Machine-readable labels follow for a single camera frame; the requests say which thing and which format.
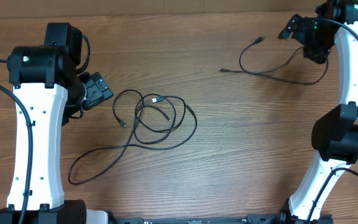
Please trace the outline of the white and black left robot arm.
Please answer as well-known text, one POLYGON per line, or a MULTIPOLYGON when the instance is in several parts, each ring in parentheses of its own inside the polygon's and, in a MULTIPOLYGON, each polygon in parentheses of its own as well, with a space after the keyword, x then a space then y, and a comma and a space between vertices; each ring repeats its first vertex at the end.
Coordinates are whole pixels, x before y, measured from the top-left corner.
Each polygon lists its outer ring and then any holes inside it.
POLYGON ((67 200, 62 187, 62 127, 112 97, 100 73, 88 73, 88 38, 67 22, 47 25, 40 46, 19 46, 7 59, 16 102, 14 178, 0 223, 113 223, 109 211, 67 200))

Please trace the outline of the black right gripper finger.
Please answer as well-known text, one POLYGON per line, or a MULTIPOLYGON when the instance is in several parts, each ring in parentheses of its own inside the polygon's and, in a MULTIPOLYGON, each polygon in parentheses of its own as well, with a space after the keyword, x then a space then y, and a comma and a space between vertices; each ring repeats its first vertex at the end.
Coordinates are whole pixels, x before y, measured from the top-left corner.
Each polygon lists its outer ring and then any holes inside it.
POLYGON ((278 34, 278 39, 287 40, 293 32, 293 22, 289 22, 285 28, 278 34))
POLYGON ((300 20, 302 20, 302 17, 299 14, 294 14, 288 21, 287 27, 293 28, 294 25, 300 20))

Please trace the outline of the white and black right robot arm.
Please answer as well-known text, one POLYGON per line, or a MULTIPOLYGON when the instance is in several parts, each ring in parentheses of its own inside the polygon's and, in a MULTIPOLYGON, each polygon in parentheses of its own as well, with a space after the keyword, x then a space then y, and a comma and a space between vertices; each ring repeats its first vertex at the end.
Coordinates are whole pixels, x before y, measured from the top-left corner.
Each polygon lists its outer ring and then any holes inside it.
POLYGON ((303 46, 304 56, 324 63, 333 47, 339 57, 337 105, 311 135, 314 156, 300 186, 269 223, 332 223, 321 209, 336 182, 358 160, 358 1, 326 1, 315 17, 295 14, 279 33, 303 46))

